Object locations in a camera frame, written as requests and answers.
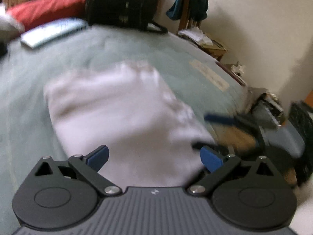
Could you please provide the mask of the white cloth on chair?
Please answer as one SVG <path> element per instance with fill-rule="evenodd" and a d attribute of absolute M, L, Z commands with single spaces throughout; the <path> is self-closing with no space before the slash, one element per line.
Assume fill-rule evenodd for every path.
<path fill-rule="evenodd" d="M 180 30 L 177 34 L 182 37 L 188 37 L 199 46 L 206 47 L 213 45 L 213 41 L 198 27 Z"/>

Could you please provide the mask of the green quilted bed cover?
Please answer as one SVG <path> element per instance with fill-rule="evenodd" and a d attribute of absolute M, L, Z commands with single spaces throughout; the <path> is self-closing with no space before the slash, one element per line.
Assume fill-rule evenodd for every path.
<path fill-rule="evenodd" d="M 1 234 L 19 227 L 12 198 L 43 156 L 65 160 L 49 118 L 43 88 L 70 70 L 104 70 L 124 60 L 148 61 L 198 120 L 206 112 L 234 114 L 247 88 L 215 59 L 174 34 L 94 25 L 38 49 L 8 44 L 1 59 Z"/>

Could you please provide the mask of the white printed sweatshirt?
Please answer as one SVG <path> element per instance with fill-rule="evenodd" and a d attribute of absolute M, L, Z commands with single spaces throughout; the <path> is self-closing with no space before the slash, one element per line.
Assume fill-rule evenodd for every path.
<path fill-rule="evenodd" d="M 44 96 L 65 153 L 85 155 L 106 145 L 109 160 L 99 172 L 121 188 L 188 183 L 202 169 L 192 143 L 214 141 L 144 61 L 70 71 L 47 83 Z"/>

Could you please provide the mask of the white crumpled paper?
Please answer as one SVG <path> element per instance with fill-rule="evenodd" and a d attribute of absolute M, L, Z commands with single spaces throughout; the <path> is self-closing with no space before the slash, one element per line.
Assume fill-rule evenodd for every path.
<path fill-rule="evenodd" d="M 245 65 L 242 65 L 239 61 L 237 61 L 236 64 L 231 65 L 231 71 L 238 76 L 242 76 L 245 72 Z"/>

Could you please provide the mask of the black backpack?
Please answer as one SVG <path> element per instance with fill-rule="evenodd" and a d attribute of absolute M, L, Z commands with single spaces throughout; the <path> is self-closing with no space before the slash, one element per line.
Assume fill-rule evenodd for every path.
<path fill-rule="evenodd" d="M 167 28 L 154 22 L 158 0 L 86 0 L 88 25 L 111 25 L 121 28 L 165 34 Z"/>

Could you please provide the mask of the wooden chair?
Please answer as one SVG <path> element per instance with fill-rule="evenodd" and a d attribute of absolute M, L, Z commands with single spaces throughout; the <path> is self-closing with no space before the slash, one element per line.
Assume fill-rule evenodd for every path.
<path fill-rule="evenodd" d="M 172 21 L 179 21 L 178 32 L 193 27 L 198 27 L 200 29 L 202 21 L 207 18 L 208 9 L 209 0 L 174 0 L 173 5 L 165 14 Z M 213 41 L 212 46 L 203 47 L 199 46 L 188 37 L 182 38 L 189 40 L 192 44 L 215 58 L 217 61 L 220 61 L 223 55 L 227 53 L 227 49 L 214 39 L 210 38 Z"/>

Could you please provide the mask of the light blue book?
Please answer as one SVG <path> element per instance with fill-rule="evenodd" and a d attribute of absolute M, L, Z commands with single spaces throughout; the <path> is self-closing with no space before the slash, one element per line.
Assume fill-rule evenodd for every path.
<path fill-rule="evenodd" d="M 86 29 L 87 22 L 77 18 L 65 18 L 45 23 L 21 35 L 21 44 L 31 49 L 41 47 L 53 40 Z"/>

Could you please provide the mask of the grey pillow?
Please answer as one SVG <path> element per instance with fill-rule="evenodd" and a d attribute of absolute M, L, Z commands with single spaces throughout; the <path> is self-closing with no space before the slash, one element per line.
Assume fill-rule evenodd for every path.
<path fill-rule="evenodd" d="M 19 23 L 6 12 L 5 4 L 1 3 L 0 38 L 1 41 L 11 40 L 24 32 L 23 24 Z"/>

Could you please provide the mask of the red blanket roll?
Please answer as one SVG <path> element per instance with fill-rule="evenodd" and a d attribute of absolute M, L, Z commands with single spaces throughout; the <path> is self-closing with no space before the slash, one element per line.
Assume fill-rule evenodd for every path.
<path fill-rule="evenodd" d="M 83 18 L 87 0 L 32 0 L 7 10 L 29 31 L 42 24 L 63 18 Z"/>

